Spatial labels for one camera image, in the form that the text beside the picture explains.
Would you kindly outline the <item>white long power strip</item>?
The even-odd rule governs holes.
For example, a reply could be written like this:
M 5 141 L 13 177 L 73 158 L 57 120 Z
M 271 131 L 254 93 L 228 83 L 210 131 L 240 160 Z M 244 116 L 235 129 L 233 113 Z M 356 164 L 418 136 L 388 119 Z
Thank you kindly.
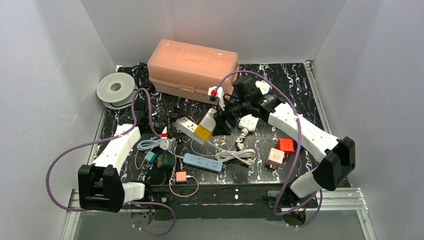
M 243 130 L 246 129 L 250 133 L 254 133 L 259 122 L 258 117 L 254 117 L 251 114 L 243 116 L 238 123 L 238 127 Z

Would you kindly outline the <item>white cube charger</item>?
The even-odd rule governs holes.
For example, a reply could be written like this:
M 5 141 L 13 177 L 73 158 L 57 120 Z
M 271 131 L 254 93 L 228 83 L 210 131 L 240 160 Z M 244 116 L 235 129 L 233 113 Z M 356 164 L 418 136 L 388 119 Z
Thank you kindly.
M 214 108 L 210 108 L 203 119 L 200 121 L 199 125 L 202 126 L 204 129 L 208 130 L 209 132 L 213 132 L 216 121 L 214 119 L 214 115 L 217 113 L 217 111 Z

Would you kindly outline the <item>teal plug adapter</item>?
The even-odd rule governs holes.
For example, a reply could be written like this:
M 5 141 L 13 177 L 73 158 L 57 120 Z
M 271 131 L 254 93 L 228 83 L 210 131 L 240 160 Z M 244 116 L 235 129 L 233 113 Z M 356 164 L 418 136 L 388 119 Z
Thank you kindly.
M 158 155 L 156 153 L 149 151 L 145 154 L 144 160 L 147 161 L 148 163 L 152 164 L 157 159 L 157 156 Z

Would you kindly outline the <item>white usb charging hub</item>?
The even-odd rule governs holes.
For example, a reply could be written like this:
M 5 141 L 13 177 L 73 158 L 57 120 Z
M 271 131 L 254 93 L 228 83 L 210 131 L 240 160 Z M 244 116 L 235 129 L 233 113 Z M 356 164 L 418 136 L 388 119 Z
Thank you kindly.
M 187 117 L 181 117 L 178 118 L 175 122 L 172 123 L 172 126 L 175 127 L 177 130 L 181 131 L 188 137 L 190 137 L 195 142 L 203 145 L 205 143 L 204 140 L 202 140 L 200 137 L 195 135 L 195 130 L 198 127 L 197 124 L 195 124 L 193 121 L 188 119 Z

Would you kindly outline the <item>dark green cube charger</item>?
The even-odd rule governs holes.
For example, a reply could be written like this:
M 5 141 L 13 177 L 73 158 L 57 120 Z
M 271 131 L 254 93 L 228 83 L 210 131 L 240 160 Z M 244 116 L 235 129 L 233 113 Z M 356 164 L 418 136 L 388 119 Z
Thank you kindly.
M 176 157 L 171 152 L 164 152 L 157 157 L 157 168 L 160 170 L 172 170 L 176 164 Z

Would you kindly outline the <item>light blue power strip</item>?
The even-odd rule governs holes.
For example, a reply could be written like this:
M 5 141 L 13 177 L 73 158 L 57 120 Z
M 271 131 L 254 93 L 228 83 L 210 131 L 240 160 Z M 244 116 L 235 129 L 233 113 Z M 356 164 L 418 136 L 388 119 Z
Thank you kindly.
M 212 171 L 214 173 L 220 173 L 224 165 L 221 161 L 209 159 L 191 153 L 186 153 L 183 156 L 182 161 L 186 165 L 190 165 L 192 167 L 200 168 L 203 170 Z

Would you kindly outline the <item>pink translucent plastic storage box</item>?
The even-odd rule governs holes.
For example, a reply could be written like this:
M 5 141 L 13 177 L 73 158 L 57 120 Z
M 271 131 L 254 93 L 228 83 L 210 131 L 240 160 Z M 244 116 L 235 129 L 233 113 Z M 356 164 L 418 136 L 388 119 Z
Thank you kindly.
M 147 62 L 149 80 L 158 92 L 210 103 L 209 89 L 220 85 L 225 94 L 233 91 L 239 70 L 236 52 L 162 39 Z

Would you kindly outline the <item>pink plug adapter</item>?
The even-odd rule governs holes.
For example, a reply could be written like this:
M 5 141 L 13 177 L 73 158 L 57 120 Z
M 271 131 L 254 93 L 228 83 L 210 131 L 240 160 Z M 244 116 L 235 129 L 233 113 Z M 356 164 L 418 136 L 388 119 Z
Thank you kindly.
M 279 167 L 282 166 L 283 161 L 285 158 L 285 152 L 276 148 L 271 148 L 266 162 L 265 164 L 270 168 L 270 169 L 278 169 Z

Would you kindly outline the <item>red cube socket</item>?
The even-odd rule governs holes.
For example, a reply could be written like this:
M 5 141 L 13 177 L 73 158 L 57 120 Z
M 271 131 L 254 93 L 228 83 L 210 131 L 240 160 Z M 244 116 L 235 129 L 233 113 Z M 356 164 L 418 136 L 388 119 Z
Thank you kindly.
M 291 138 L 279 138 L 276 143 L 276 149 L 282 151 L 285 158 L 289 158 L 295 153 L 294 140 Z

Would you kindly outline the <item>small pink usb charger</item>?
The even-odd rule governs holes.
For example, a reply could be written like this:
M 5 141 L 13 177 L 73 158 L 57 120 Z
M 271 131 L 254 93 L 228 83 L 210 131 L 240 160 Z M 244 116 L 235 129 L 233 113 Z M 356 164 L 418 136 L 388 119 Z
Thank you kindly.
M 188 179 L 188 175 L 186 171 L 178 171 L 175 173 L 175 182 L 176 183 L 186 183 Z

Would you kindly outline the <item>yellow cube socket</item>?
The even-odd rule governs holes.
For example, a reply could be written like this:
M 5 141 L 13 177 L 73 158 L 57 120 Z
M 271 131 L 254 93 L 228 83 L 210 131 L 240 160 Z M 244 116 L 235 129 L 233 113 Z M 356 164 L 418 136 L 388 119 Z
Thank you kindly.
M 212 135 L 212 132 L 203 127 L 202 125 L 198 125 L 197 128 L 194 130 L 194 135 L 202 141 L 206 142 Z

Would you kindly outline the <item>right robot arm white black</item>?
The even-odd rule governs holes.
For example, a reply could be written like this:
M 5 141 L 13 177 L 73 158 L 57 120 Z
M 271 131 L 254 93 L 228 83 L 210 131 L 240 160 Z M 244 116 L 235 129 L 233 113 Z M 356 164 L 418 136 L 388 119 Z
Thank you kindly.
M 355 142 L 349 138 L 331 135 L 309 120 L 294 113 L 282 95 L 272 91 L 263 93 L 257 80 L 243 76 L 232 83 L 229 99 L 218 96 L 216 87 L 209 89 L 211 99 L 217 97 L 223 106 L 213 114 L 213 136 L 229 135 L 236 121 L 247 115 L 259 118 L 269 125 L 297 139 L 317 161 L 312 171 L 296 177 L 284 190 L 283 196 L 298 201 L 314 192 L 334 191 L 356 167 Z

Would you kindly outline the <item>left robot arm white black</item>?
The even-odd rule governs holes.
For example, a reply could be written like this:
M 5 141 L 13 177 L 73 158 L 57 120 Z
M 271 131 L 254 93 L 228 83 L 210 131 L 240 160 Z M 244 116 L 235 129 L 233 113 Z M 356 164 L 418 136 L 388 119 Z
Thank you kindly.
M 135 101 L 135 118 L 131 114 L 122 116 L 111 140 L 102 153 L 91 163 L 82 165 L 77 173 L 78 198 L 84 210 L 119 212 L 125 204 L 133 201 L 152 200 L 152 188 L 146 182 L 123 183 L 120 170 L 140 140 L 144 130 L 150 127 L 148 102 Z

